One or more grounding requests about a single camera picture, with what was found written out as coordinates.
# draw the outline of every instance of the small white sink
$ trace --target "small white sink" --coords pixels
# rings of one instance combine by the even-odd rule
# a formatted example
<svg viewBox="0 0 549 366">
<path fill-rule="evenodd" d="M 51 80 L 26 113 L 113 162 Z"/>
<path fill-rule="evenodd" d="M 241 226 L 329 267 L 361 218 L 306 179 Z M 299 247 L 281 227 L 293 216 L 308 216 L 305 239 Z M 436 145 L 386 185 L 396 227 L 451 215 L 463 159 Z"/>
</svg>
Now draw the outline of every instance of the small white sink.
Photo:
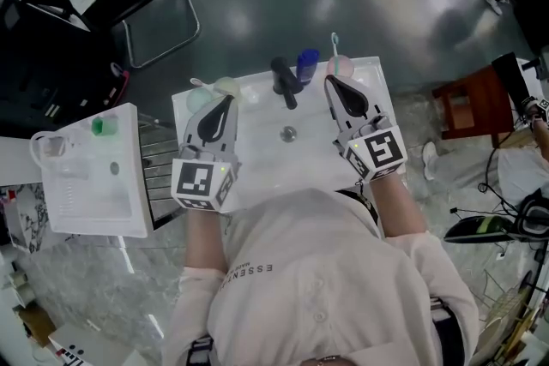
<svg viewBox="0 0 549 366">
<path fill-rule="evenodd" d="M 379 58 L 354 58 L 353 62 L 353 78 L 373 89 L 374 96 L 396 123 Z M 236 79 L 242 92 L 236 143 L 242 166 L 223 212 L 303 188 L 344 189 L 359 180 L 354 168 L 332 144 L 339 131 L 324 93 L 326 64 L 318 64 L 311 84 L 296 95 L 298 106 L 294 110 L 288 110 L 284 98 L 273 92 L 271 71 Z M 179 143 L 191 116 L 186 106 L 188 93 L 172 96 Z M 295 140 L 289 143 L 281 139 L 286 126 L 297 132 Z"/>
</svg>

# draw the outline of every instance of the toothbrush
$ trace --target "toothbrush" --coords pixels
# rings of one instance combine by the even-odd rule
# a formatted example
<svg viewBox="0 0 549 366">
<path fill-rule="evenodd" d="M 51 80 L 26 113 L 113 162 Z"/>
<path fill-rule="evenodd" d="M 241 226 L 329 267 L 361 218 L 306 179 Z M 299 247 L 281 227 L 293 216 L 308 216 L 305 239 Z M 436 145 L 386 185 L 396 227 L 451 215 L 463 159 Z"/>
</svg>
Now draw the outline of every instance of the toothbrush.
<svg viewBox="0 0 549 366">
<path fill-rule="evenodd" d="M 334 75 L 339 74 L 340 71 L 340 60 L 337 55 L 337 45 L 340 42 L 340 38 L 336 33 L 332 33 L 332 47 L 334 48 Z"/>
</svg>

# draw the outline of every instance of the wooden stool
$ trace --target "wooden stool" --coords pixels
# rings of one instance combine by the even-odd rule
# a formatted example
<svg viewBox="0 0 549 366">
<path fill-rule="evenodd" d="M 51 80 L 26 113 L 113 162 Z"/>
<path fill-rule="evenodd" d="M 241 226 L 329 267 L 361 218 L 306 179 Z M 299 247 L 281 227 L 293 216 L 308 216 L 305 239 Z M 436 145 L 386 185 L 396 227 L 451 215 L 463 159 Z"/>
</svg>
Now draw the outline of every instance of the wooden stool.
<svg viewBox="0 0 549 366">
<path fill-rule="evenodd" d="M 498 134 L 513 130 L 509 95 L 491 65 L 433 90 L 432 96 L 443 101 L 445 140 L 491 135 L 496 147 Z"/>
</svg>

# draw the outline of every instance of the blue cup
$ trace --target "blue cup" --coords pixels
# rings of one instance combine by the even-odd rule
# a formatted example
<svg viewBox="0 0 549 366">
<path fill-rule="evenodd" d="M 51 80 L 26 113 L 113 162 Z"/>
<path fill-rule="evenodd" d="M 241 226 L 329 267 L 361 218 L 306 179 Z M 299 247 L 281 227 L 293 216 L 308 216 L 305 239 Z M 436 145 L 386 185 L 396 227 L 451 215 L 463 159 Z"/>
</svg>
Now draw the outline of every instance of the blue cup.
<svg viewBox="0 0 549 366">
<path fill-rule="evenodd" d="M 298 81 L 306 86 L 312 80 L 315 72 L 317 71 L 318 59 L 320 58 L 320 52 L 316 49 L 305 49 L 298 56 L 296 75 Z"/>
</svg>

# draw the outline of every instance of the gray floor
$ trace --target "gray floor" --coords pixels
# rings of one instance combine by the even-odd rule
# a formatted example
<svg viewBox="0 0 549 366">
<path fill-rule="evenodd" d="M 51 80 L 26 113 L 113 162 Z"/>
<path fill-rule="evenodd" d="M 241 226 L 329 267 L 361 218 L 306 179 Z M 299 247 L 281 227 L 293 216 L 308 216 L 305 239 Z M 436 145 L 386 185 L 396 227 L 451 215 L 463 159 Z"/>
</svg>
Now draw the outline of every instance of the gray floor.
<svg viewBox="0 0 549 366">
<path fill-rule="evenodd" d="M 508 51 L 530 58 L 509 5 L 498 17 L 484 0 L 193 0 L 199 38 L 150 68 L 134 72 L 127 100 L 146 113 L 173 118 L 170 97 L 195 76 L 213 81 L 268 70 L 273 57 L 294 62 L 306 47 L 379 56 L 391 92 L 454 80 Z M 132 19 L 141 59 L 189 30 L 183 0 L 159 0 Z"/>
</svg>

